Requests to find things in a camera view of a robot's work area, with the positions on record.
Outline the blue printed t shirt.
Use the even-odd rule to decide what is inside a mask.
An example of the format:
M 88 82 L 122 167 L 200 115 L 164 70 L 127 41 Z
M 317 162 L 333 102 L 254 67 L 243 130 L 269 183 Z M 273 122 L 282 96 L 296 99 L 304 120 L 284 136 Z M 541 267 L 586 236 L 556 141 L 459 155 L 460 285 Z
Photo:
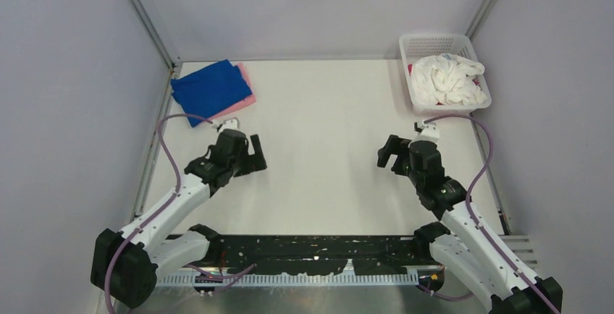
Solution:
M 194 128 L 202 121 L 192 115 L 212 120 L 253 105 L 256 97 L 244 66 L 228 60 L 218 61 L 170 82 L 172 97 Z

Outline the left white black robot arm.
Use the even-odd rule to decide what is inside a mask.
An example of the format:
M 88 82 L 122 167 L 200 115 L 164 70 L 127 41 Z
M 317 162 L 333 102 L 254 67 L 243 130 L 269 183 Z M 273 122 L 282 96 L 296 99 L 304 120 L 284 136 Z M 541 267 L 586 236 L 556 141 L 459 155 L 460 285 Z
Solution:
M 232 178 L 266 168 L 258 135 L 222 129 L 206 154 L 188 163 L 163 199 L 119 231 L 103 230 L 95 241 L 91 283 L 104 292 L 108 312 L 114 312 L 114 300 L 130 309 L 139 307 L 158 280 L 196 261 L 216 265 L 222 247 L 213 229 L 196 224 L 177 239 L 167 237 Z

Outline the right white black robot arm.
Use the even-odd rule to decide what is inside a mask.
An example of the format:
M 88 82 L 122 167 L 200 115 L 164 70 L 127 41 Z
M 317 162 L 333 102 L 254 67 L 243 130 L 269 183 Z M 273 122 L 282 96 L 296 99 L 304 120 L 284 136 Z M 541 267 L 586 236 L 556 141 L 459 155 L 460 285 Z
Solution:
M 488 313 L 561 313 L 563 289 L 527 266 L 488 226 L 463 185 L 445 173 L 437 145 L 390 135 L 377 152 L 384 168 L 407 177 L 436 221 L 413 234 L 413 254 L 451 271 Z

